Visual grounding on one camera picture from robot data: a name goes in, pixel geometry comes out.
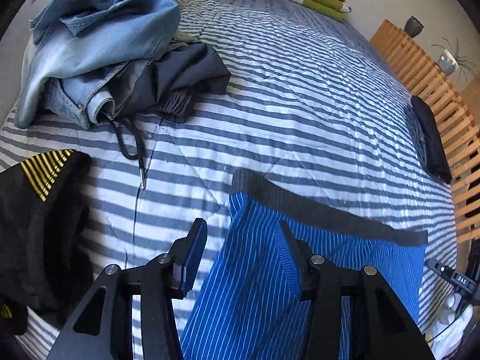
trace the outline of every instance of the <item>wooden bed frame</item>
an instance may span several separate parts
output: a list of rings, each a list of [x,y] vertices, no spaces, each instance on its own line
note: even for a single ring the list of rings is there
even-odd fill
[[[480,207],[480,199],[467,204],[467,199],[480,193],[480,185],[469,189],[472,182],[480,179],[480,169],[472,171],[480,164],[480,153],[471,156],[480,148],[480,134],[462,97],[436,62],[388,20],[382,23],[370,44],[405,88],[412,95],[421,97],[435,115],[453,176],[451,192],[457,243],[480,237],[480,213],[465,217],[465,214]]]

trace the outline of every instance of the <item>bed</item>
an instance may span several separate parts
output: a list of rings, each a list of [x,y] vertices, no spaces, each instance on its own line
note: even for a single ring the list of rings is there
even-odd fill
[[[193,291],[173,303],[182,334],[230,224],[236,168],[318,202],[404,231],[428,230],[425,258],[455,266],[450,187],[422,169],[408,91],[347,22],[286,0],[179,0],[179,29],[215,47],[232,74],[226,95],[206,95],[185,124],[138,115],[145,132],[146,190],[138,164],[118,149],[109,124],[84,131],[57,115],[28,130],[14,111],[0,132],[0,170],[39,152],[72,148],[93,166],[83,186],[90,218],[82,248],[98,274],[106,265],[145,264],[168,251],[197,217],[208,240]],[[124,140],[134,147],[125,130]],[[424,268],[418,326],[425,331],[449,288]],[[134,352],[142,359],[140,299],[133,310]],[[18,340],[44,359],[58,331],[29,310]]]

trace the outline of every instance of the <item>metal aglet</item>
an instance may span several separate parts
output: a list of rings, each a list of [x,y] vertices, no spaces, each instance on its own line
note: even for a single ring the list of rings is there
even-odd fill
[[[140,185],[142,186],[142,189],[145,189],[145,171],[140,168]]]

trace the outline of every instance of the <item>plant pot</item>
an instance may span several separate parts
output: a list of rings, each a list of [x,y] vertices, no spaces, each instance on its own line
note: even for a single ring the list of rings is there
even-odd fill
[[[447,49],[443,50],[440,58],[438,58],[437,65],[443,70],[446,76],[449,76],[458,68],[457,61]]]
[[[415,38],[422,30],[423,24],[413,16],[410,16],[406,21],[405,28],[403,29],[410,38]]]

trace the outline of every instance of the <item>white cloth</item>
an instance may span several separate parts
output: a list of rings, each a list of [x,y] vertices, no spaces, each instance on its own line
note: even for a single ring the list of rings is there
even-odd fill
[[[425,339],[435,339],[430,343],[430,349],[436,360],[441,360],[451,354],[460,344],[463,331],[473,315],[472,305],[468,305],[455,321],[455,309],[460,300],[459,294],[450,294],[445,299],[443,307],[438,311],[432,328],[428,330]]]

